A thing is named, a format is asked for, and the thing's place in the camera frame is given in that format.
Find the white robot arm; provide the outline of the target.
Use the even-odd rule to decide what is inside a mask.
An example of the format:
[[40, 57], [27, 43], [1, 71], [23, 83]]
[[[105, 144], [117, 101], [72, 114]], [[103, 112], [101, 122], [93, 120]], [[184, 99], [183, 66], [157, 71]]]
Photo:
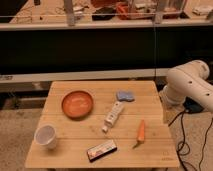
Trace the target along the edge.
[[161, 98], [167, 106], [177, 106], [189, 97], [213, 113], [213, 85], [206, 81], [209, 74], [209, 66], [202, 60], [173, 67], [167, 72]]

